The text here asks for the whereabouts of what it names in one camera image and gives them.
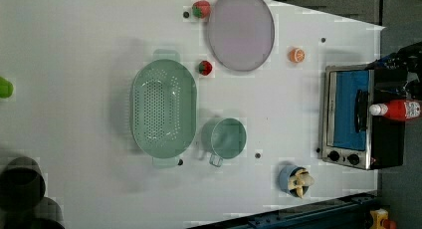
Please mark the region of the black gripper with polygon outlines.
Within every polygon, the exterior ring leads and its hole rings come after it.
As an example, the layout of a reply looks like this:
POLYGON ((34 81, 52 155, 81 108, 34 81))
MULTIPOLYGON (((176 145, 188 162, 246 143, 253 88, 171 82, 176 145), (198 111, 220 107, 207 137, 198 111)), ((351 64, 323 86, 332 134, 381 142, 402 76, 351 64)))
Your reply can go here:
POLYGON ((399 49, 372 63, 366 70, 406 70, 411 76, 415 76, 408 92, 414 100, 421 99, 421 75, 422 75, 422 43, 418 42, 399 49))

